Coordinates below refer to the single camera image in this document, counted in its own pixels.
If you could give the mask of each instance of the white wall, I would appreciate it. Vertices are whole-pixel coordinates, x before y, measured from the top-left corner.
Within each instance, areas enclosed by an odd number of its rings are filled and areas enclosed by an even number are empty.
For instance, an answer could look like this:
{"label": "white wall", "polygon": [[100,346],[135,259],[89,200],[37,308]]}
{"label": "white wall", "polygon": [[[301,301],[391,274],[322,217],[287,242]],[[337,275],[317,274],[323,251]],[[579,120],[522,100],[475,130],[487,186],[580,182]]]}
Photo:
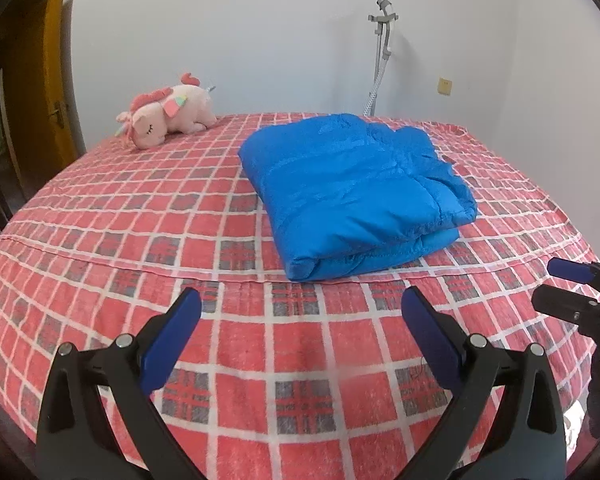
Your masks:
{"label": "white wall", "polygon": [[518,0],[494,149],[546,190],[600,258],[600,12],[592,0]]}
{"label": "white wall", "polygon": [[[376,0],[68,0],[69,66],[87,148],[134,95],[193,72],[219,114],[361,113]],[[376,113],[467,126],[490,142],[512,62],[516,0],[391,0],[399,35]],[[451,97],[436,92],[453,80]]]}

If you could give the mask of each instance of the door handle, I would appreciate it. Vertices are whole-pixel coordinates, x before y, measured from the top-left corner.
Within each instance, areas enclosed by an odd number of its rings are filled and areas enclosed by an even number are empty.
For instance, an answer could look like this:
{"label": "door handle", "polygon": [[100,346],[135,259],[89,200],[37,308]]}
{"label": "door handle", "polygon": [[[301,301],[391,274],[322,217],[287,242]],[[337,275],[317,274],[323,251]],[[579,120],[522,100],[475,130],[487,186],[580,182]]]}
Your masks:
{"label": "door handle", "polygon": [[58,126],[60,126],[61,128],[64,128],[64,119],[62,118],[62,106],[60,104],[60,101],[56,101],[54,103],[54,106],[56,108],[49,114],[49,117],[56,116],[56,121],[58,122]]}

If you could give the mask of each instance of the folded blue jacket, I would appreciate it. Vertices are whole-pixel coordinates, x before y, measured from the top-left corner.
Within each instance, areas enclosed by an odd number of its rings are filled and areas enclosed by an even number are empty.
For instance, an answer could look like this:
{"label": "folded blue jacket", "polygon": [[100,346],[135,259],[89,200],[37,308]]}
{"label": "folded blue jacket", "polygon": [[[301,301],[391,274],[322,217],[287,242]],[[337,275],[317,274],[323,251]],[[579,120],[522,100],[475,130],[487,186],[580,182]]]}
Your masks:
{"label": "folded blue jacket", "polygon": [[322,116],[258,130],[238,154],[293,281],[398,266],[475,220],[468,187],[417,128]]}

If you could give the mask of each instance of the stuffed toy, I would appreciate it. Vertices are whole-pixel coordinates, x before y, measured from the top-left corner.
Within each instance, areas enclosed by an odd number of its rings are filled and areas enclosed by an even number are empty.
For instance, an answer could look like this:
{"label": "stuffed toy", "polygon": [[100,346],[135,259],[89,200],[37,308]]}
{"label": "stuffed toy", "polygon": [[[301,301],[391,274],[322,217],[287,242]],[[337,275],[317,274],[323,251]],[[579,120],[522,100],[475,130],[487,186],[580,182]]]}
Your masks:
{"label": "stuffed toy", "polygon": [[180,81],[181,85],[135,97],[129,111],[116,117],[123,123],[116,135],[124,135],[127,142],[144,150],[162,144],[167,134],[194,134],[216,124],[209,96],[213,88],[200,88],[200,80],[190,73]]}

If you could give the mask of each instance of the bed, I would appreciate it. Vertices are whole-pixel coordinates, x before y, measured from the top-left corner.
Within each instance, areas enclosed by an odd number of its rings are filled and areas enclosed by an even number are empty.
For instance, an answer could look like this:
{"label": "bed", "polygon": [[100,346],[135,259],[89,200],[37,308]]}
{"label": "bed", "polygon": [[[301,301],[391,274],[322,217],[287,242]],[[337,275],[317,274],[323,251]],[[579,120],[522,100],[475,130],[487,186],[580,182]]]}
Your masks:
{"label": "bed", "polygon": [[[595,256],[541,189],[459,126],[372,119],[423,128],[471,187],[480,214],[458,241],[373,274],[286,279],[237,150],[261,126],[309,116],[226,116],[143,152],[106,140],[14,216],[0,235],[0,403],[31,439],[60,342],[99,348],[137,333],[187,286],[203,317],[154,403],[209,478],[246,468],[259,479],[393,478],[450,399],[400,316],[408,285],[494,345],[541,343],[563,407],[580,396],[593,343],[536,314],[530,293],[543,282],[578,290],[547,276],[552,256]],[[141,463],[110,392],[102,398],[124,453]]]}

